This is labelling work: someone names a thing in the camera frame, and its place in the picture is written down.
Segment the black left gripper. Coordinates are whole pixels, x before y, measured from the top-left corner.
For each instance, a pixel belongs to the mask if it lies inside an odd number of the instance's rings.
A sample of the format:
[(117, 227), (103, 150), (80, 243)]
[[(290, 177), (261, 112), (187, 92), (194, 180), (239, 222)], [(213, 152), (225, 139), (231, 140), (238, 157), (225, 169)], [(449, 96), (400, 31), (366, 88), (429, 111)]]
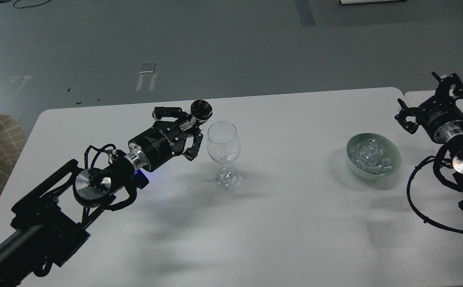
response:
[[(162, 122), (163, 118), (175, 118), (175, 122)], [(193, 161), (200, 151), (204, 135), (200, 126), (183, 130), (179, 126), (194, 125), (192, 116), (178, 107), (154, 107), (154, 124), (128, 142), (129, 153), (125, 158), (133, 170), (153, 172), (174, 157), (183, 155)], [(187, 139), (192, 145), (185, 148)]]

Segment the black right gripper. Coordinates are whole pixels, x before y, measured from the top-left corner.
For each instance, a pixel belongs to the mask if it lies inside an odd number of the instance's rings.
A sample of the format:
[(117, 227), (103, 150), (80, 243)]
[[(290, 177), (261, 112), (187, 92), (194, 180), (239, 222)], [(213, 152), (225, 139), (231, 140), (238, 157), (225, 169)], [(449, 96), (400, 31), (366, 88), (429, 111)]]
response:
[[(438, 81), (434, 96), (419, 107), (408, 107), (398, 98), (400, 110), (395, 120), (410, 134), (415, 134), (420, 125), (432, 142), (445, 144), (456, 134), (463, 134), (463, 112), (456, 105), (463, 99), (463, 82), (456, 73), (442, 77), (433, 71), (432, 76)], [(408, 121), (408, 117), (417, 117), (417, 121)]]

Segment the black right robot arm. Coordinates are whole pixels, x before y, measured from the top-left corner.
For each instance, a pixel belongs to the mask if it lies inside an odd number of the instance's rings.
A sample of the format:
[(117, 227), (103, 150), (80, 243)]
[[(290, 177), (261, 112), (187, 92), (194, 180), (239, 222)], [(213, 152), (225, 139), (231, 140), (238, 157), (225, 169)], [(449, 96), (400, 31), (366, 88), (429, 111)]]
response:
[[(400, 111), (395, 120), (408, 133), (414, 134), (423, 128), (430, 140), (440, 145), (435, 155), (423, 159), (414, 167), (406, 185), (406, 195), (412, 211), (425, 224), (438, 229), (463, 235), (463, 230), (452, 228), (424, 215), (411, 198), (411, 186), (418, 171), (432, 165), (432, 171), (441, 185), (463, 195), (463, 111), (456, 102), (463, 99), (463, 82), (456, 73), (439, 76), (432, 72), (438, 86), (434, 94), (417, 107), (409, 107), (398, 99)], [(463, 212), (463, 200), (458, 203)]]

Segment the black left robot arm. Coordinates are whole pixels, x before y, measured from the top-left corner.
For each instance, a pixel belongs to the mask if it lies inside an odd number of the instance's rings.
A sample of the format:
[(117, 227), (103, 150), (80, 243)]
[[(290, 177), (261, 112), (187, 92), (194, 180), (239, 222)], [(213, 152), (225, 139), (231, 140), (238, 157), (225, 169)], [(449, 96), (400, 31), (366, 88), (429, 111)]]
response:
[(72, 159), (22, 197), (11, 209), (15, 230), (0, 244), (0, 287), (16, 287), (34, 274), (47, 276), (62, 267), (90, 237), (86, 230), (104, 211), (124, 209), (149, 183), (152, 172), (170, 159), (194, 160), (204, 135), (201, 125), (213, 115), (204, 100), (188, 112), (155, 107), (153, 125), (128, 142), (128, 152), (114, 144), (88, 146), (84, 167)]

